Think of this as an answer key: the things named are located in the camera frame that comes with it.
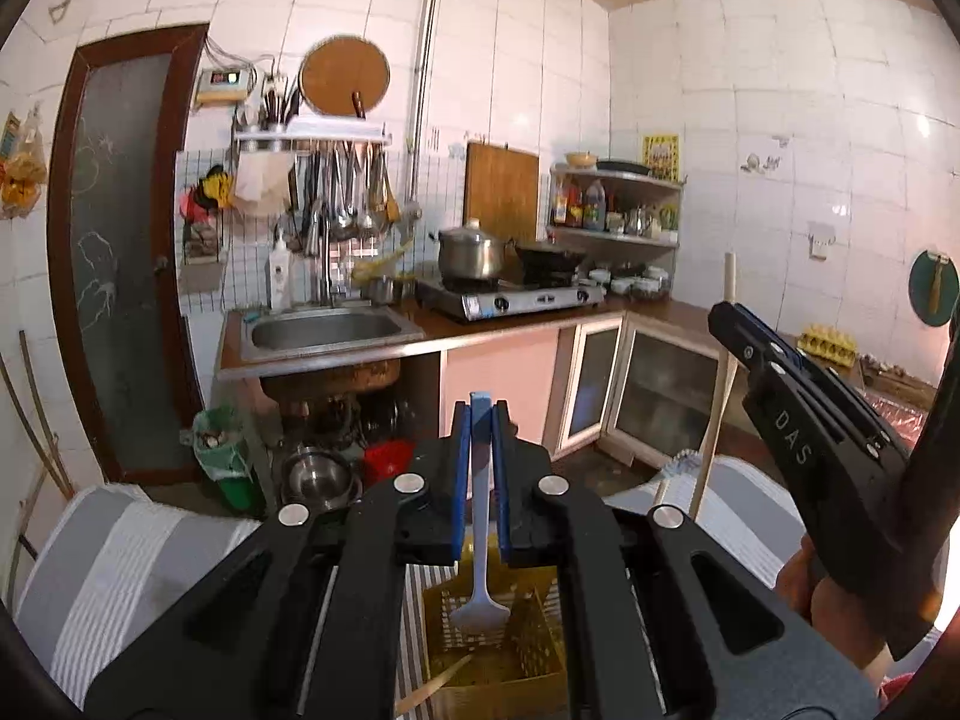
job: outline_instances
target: stainless steel sink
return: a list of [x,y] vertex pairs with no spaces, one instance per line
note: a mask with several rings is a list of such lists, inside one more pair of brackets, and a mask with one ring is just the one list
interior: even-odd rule
[[310,308],[264,314],[244,322],[241,357],[247,362],[306,357],[419,341],[424,332],[388,308]]

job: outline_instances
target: brown door frame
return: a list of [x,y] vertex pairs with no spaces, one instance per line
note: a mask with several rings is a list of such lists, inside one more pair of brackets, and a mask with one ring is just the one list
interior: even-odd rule
[[64,97],[56,116],[53,150],[50,157],[50,186],[47,199],[47,242],[50,268],[50,296],[53,303],[56,338],[64,357],[64,369],[80,422],[101,469],[111,482],[164,485],[200,478],[196,464],[182,469],[123,470],[113,451],[107,423],[97,400],[96,389],[83,354],[83,338],[73,284],[70,245],[70,184],[80,104],[90,74],[106,65],[169,53],[170,67],[163,87],[157,145],[154,151],[150,193],[150,248],[154,262],[165,257],[169,263],[155,272],[157,307],[167,379],[174,408],[184,427],[203,408],[186,322],[179,312],[174,257],[174,170],[176,153],[184,146],[190,93],[203,51],[209,25],[170,26],[146,32],[132,32],[80,46],[73,55]]

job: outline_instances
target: green trash can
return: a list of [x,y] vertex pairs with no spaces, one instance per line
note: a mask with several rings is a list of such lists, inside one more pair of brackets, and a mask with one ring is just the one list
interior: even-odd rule
[[[209,446],[209,437],[216,437],[217,445]],[[230,507],[249,512],[260,506],[262,496],[251,473],[243,422],[232,406],[204,410],[193,418],[193,454]]]

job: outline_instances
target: white bottle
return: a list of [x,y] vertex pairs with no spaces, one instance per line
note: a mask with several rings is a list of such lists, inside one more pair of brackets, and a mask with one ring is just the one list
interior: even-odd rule
[[290,250],[283,236],[277,238],[274,250],[267,259],[267,286],[270,290],[270,310],[290,308]]

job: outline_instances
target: round cutting board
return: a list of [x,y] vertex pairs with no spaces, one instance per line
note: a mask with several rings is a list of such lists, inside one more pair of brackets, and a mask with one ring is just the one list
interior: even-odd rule
[[390,85],[387,57],[373,43],[353,35],[323,41],[304,57],[299,88],[304,100],[318,113],[353,116],[354,92],[364,108],[377,105]]
[[[937,257],[942,257],[938,265]],[[924,324],[942,327],[950,321],[953,306],[960,295],[957,269],[946,255],[922,251],[910,269],[910,305]]]

